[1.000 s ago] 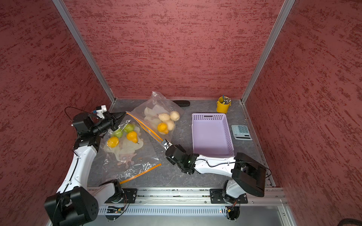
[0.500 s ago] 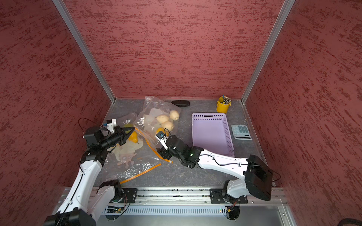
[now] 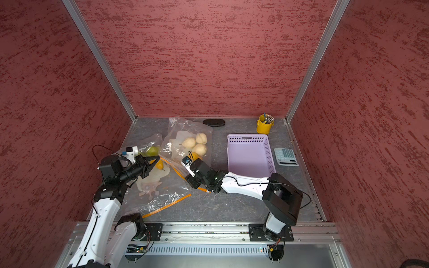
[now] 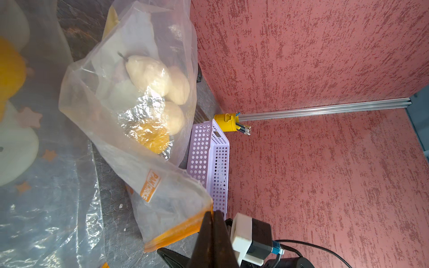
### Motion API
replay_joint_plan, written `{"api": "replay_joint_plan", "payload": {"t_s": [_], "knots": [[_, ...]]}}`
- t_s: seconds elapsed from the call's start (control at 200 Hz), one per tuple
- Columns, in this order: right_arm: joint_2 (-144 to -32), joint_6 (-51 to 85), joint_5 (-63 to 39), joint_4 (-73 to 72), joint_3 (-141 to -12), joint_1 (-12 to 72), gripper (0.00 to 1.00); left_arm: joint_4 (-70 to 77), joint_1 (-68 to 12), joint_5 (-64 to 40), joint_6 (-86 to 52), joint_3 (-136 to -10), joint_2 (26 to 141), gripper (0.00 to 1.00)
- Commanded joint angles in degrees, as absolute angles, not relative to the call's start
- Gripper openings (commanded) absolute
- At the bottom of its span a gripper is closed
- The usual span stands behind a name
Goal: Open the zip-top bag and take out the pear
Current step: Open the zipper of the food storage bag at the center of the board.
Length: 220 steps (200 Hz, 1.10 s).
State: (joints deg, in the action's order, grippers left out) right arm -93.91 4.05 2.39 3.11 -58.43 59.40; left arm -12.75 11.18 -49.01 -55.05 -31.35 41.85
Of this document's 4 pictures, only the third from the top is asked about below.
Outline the orange fruit from bag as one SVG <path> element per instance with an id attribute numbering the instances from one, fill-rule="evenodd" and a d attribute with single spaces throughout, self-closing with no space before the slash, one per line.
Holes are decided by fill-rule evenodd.
<path id="1" fill-rule="evenodd" d="M 200 157 L 197 153 L 195 153 L 195 152 L 189 152 L 189 158 L 190 158 L 192 161 L 195 161 L 195 160 L 197 160 L 197 159 L 201 159 L 201 157 Z"/>

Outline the clear zip-top bag orange seal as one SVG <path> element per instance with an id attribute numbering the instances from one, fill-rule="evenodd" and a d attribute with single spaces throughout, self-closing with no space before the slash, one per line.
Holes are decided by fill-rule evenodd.
<path id="1" fill-rule="evenodd" d="M 170 117 L 168 134 L 162 142 L 159 155 L 184 179 L 189 175 L 182 165 L 184 157 L 201 159 L 209 166 L 212 164 L 212 136 L 213 128 L 210 126 L 182 117 Z"/>

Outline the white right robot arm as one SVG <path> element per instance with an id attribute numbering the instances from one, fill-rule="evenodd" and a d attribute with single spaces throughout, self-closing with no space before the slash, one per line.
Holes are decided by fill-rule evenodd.
<path id="1" fill-rule="evenodd" d="M 269 234 L 280 234 L 285 226 L 297 224 L 304 192 L 292 185 L 280 174 L 257 178 L 214 170 L 201 159 L 186 156 L 181 164 L 189 175 L 188 184 L 197 189 L 204 186 L 212 193 L 240 194 L 262 201 L 269 214 L 264 228 Z"/>

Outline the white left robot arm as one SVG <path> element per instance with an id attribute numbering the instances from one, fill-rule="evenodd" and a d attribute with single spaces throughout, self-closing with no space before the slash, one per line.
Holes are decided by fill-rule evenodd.
<path id="1" fill-rule="evenodd" d="M 90 221 L 69 261 L 70 268 L 116 268 L 131 242 L 146 242 L 144 250 L 149 251 L 160 240 L 162 224 L 146 225 L 139 213 L 115 221 L 127 189 L 139 177 L 146 178 L 159 160 L 158 156 L 141 155 L 129 160 L 117 154 L 101 160 L 98 168 L 103 183 L 94 196 Z"/>

